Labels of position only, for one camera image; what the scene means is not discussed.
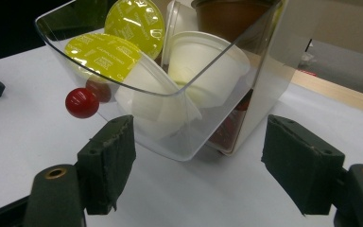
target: white tabletop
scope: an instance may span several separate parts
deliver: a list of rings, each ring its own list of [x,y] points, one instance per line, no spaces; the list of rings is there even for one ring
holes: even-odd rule
[[[0,60],[0,207],[30,193],[34,176],[76,154],[106,123],[76,119],[64,108],[75,88],[47,47]],[[270,114],[299,122],[363,164],[363,112],[290,84]],[[203,148],[181,163],[137,146],[118,210],[87,217],[88,226],[333,226],[329,216],[303,217],[261,163],[266,119],[232,157]]]

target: yellow lid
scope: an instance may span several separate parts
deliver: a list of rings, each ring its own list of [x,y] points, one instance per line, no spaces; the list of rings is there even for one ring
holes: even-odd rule
[[[155,60],[164,45],[164,19],[149,0],[118,0],[107,15],[105,33],[134,43]]]
[[[64,53],[98,74],[119,82],[141,58],[140,49],[131,42],[102,33],[73,38],[64,47]]]

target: brown bowl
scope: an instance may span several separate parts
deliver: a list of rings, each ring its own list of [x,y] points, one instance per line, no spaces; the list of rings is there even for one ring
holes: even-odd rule
[[[254,24],[274,0],[194,0],[199,30],[233,42]]]

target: white cup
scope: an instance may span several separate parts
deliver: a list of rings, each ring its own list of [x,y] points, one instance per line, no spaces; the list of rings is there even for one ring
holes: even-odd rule
[[[196,10],[178,1],[171,1],[167,5],[166,33],[164,35],[161,66],[169,64],[169,41],[173,35],[184,31],[198,30]]]
[[[132,114],[134,126],[146,136],[159,140],[177,132],[184,124],[201,119],[189,97],[145,54],[123,84],[132,88],[120,86],[114,97],[123,114]]]
[[[197,107],[223,105],[238,80],[249,72],[248,57],[233,45],[196,77],[230,44],[200,31],[185,31],[171,38],[168,75],[180,87],[187,85],[186,93]]]

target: clear plastic bin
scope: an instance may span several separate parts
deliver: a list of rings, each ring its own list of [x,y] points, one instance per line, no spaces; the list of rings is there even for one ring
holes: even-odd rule
[[[146,1],[129,2],[144,4]],[[152,2],[165,18],[166,8],[170,1],[153,0]],[[218,54],[202,58],[206,62],[202,69],[190,78],[191,80],[183,82],[175,79],[175,73],[173,77],[168,75],[167,70],[172,65],[159,66],[161,55],[152,59],[141,53],[137,66],[131,69],[130,73],[133,77],[117,81],[108,75],[96,72],[65,53],[65,46],[75,37],[87,33],[105,32],[105,21],[113,1],[72,1],[38,17],[35,26],[42,39],[67,70],[67,74],[63,76],[71,77],[75,82],[75,88],[86,87],[87,81],[93,77],[99,80],[99,86],[102,85],[108,89],[110,97],[100,102],[98,110],[100,115],[111,120],[120,115],[133,114],[135,140],[138,144],[167,158],[187,161],[207,143],[216,129],[252,89],[263,54],[268,46],[273,12],[278,2],[272,1],[269,10],[254,25],[247,27],[234,42],[218,46]],[[171,37],[165,38],[165,30],[163,38],[164,41],[172,40]],[[214,74],[219,71],[217,69],[225,67],[222,61],[228,58],[227,55],[235,49],[247,57],[247,61],[244,61],[246,65],[242,67],[245,70],[239,71],[243,73],[237,75],[238,78],[231,85],[231,91],[226,95],[223,94],[224,100],[216,99],[209,105],[205,98],[213,98],[213,96],[201,95],[200,90],[205,86],[209,94],[216,95],[226,90],[224,88],[227,87],[228,82],[223,82],[224,86],[220,86],[216,83],[213,85],[211,81]]]

